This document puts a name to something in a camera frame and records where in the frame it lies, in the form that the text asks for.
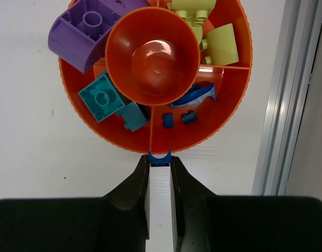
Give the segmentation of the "small blue lego brick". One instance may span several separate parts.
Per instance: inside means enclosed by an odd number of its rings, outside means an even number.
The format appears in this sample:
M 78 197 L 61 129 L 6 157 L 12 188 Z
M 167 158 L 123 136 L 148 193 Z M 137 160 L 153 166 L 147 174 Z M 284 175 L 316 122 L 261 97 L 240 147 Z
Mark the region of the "small blue lego brick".
M 153 155 L 150 150 L 148 151 L 148 161 L 151 167 L 170 167 L 171 159 L 171 150 L 168 150 L 168 152 L 163 155 Z

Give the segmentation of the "lime green lego brick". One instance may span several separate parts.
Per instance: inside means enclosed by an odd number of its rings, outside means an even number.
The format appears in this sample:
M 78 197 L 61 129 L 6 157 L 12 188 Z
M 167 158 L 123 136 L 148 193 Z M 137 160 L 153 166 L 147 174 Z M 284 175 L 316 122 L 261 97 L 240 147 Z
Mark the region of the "lime green lego brick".
M 216 0 L 172 0 L 167 8 L 190 26 L 202 26 L 213 11 Z

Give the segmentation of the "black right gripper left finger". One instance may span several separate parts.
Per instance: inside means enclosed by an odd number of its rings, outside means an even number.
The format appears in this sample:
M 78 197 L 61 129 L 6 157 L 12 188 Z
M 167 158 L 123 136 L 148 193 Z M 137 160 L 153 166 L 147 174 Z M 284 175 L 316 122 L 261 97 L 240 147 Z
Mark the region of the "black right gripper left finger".
M 0 251 L 145 251 L 149 161 L 94 198 L 0 199 Z

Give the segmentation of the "purple lego brick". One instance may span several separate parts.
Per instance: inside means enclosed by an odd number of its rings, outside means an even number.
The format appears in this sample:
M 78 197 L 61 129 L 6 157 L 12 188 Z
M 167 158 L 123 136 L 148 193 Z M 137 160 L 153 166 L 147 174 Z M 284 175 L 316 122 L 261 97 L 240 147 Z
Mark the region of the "purple lego brick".
M 104 57 L 115 23 L 129 12 L 147 6 L 148 1 L 75 1 L 52 25 L 48 47 L 84 74 Z

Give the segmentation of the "teal lego brick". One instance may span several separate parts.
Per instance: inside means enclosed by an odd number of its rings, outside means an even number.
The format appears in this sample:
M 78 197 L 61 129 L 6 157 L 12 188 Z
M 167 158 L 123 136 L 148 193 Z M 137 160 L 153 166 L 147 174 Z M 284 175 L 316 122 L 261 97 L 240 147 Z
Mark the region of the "teal lego brick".
M 98 123 L 125 107 L 124 99 L 114 86 L 108 71 L 101 73 L 78 94 Z
M 137 131 L 149 122 L 149 116 L 136 102 L 131 102 L 120 109 L 117 116 L 124 119 L 124 127 L 132 132 Z

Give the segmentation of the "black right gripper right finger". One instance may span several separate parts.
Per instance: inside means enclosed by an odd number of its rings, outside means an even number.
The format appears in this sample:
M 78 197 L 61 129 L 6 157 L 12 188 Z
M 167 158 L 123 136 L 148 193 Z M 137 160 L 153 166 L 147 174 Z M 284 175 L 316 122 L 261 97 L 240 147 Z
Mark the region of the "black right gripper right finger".
M 322 251 L 322 201 L 216 195 L 180 158 L 170 170 L 174 251 Z

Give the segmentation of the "yellow-green lego brick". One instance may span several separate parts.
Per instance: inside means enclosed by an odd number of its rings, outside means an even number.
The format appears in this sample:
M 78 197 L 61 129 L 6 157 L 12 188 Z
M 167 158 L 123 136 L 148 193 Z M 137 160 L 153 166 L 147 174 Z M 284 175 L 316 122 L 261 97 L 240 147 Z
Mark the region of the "yellow-green lego brick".
M 238 62 L 233 24 L 229 23 L 209 31 L 201 40 L 200 49 L 204 54 L 202 63 L 205 65 L 226 66 Z

